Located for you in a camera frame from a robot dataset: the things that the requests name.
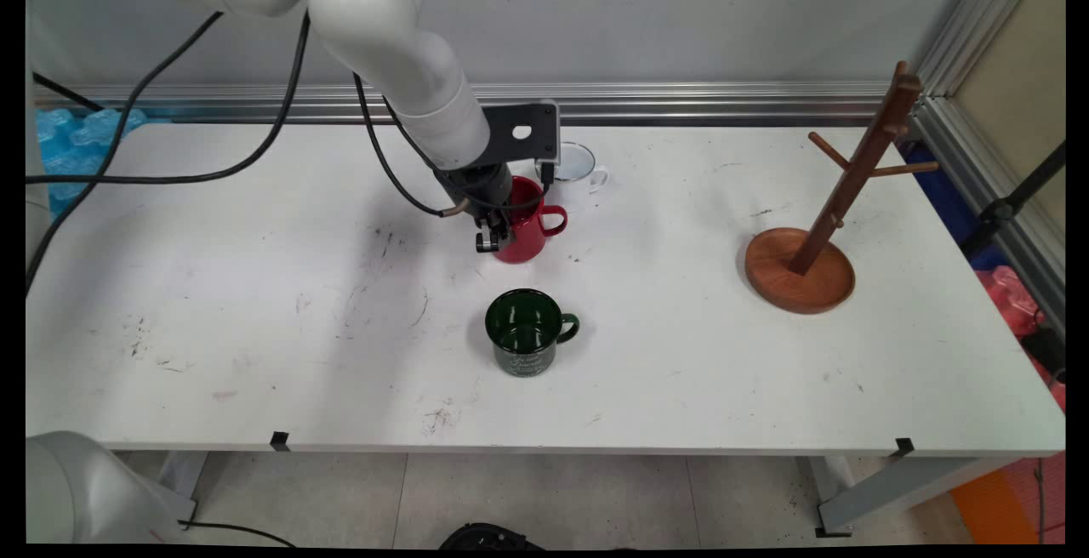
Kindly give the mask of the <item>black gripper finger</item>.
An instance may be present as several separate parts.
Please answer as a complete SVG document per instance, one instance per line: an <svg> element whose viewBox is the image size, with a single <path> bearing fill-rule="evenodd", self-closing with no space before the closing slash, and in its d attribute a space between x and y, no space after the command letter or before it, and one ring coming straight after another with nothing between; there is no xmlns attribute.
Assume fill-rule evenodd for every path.
<svg viewBox="0 0 1089 558"><path fill-rule="evenodd" d="M480 254L498 254L505 247L505 213L479 213L474 218L479 232L476 251Z"/></svg>

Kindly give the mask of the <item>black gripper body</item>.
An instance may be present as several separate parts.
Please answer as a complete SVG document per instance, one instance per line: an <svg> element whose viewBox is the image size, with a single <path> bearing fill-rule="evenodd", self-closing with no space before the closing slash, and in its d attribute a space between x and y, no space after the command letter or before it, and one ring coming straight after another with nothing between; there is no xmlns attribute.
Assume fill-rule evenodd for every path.
<svg viewBox="0 0 1089 558"><path fill-rule="evenodd" d="M458 205L470 195L465 213L470 214L475 225L501 225L505 213L493 205L507 205L512 193L513 179L507 163L433 172L436 181L446 191L448 197Z"/></svg>

